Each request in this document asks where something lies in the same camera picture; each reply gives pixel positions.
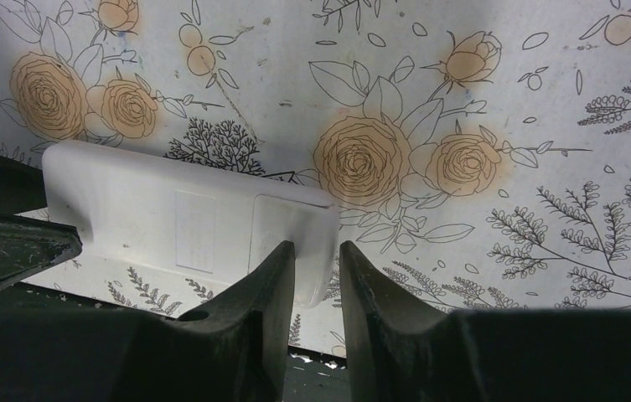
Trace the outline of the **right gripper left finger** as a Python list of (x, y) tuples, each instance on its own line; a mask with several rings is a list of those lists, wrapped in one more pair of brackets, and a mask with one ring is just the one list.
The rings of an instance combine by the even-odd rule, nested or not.
[(278, 401), (295, 281), (279, 244), (170, 319), (133, 309), (0, 310), (0, 401)]

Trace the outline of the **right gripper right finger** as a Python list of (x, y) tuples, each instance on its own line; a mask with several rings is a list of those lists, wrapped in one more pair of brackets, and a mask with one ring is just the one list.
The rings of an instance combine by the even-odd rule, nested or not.
[(631, 311), (444, 313), (340, 246), (354, 401), (631, 401)]

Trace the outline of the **white remote control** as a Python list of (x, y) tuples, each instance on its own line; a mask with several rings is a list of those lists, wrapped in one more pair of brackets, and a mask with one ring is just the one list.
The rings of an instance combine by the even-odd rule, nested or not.
[(339, 208), (327, 192), (105, 147), (64, 141), (42, 156), (50, 218), (77, 228), (81, 259), (192, 274), (230, 286), (249, 274), (255, 198)]

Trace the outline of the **white battery cover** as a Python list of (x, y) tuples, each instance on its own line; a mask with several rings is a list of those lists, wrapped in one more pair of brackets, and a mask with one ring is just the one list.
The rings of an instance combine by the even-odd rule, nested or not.
[(249, 270), (253, 271), (283, 241), (294, 244), (293, 304), (314, 308), (324, 298), (334, 269), (338, 216), (335, 207), (259, 195), (251, 226)]

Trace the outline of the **floral table mat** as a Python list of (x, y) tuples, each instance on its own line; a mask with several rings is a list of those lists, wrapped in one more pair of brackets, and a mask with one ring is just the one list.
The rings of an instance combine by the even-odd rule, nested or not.
[(631, 309), (631, 1), (0, 1), (0, 156), (329, 191), (435, 308)]

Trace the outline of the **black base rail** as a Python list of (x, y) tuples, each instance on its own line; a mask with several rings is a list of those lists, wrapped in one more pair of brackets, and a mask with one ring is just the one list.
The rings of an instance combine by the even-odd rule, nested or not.
[(288, 347), (282, 401), (350, 402), (345, 358)]

